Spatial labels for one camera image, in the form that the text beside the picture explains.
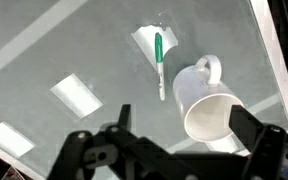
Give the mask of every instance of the glass surface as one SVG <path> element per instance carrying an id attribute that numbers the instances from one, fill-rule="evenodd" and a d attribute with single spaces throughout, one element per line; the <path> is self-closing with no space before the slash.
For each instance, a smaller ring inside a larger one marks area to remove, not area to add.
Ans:
<path id="1" fill-rule="evenodd" d="M 164 102 L 149 52 L 134 38 L 149 25 L 175 36 L 164 56 Z M 288 129 L 247 0 L 0 0 L 0 123 L 35 144 L 19 160 L 44 177 L 70 132 L 96 134 L 102 124 L 116 122 L 122 104 L 132 105 L 137 136 L 169 152 L 208 151 L 185 133 L 172 91 L 176 74 L 206 54 L 220 58 L 222 81 L 252 114 Z M 82 96 L 52 91 L 73 74 L 85 85 L 85 97 L 95 99 L 93 109 L 72 105 Z M 110 178 L 106 172 L 101 168 L 96 177 Z"/>

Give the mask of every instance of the white mug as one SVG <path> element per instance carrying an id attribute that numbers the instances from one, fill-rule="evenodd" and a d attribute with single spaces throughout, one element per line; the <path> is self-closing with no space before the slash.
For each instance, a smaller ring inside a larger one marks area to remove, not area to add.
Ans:
<path id="1" fill-rule="evenodd" d="M 177 74 L 173 91 L 186 133 L 196 141 L 205 142 L 211 150 L 231 152 L 237 150 L 228 126 L 231 107 L 243 103 L 220 81 L 221 74 L 220 60 L 205 55 L 195 66 Z"/>

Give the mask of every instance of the mug handle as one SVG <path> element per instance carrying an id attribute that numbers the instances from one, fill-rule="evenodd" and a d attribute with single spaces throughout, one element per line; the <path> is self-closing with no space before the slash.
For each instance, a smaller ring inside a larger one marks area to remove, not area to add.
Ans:
<path id="1" fill-rule="evenodd" d="M 205 55 L 199 59 L 195 65 L 195 68 L 199 71 L 205 70 L 205 65 L 208 63 L 210 65 L 211 75 L 207 84 L 209 86 L 216 87 L 220 83 L 222 76 L 222 66 L 221 62 L 217 56 Z"/>

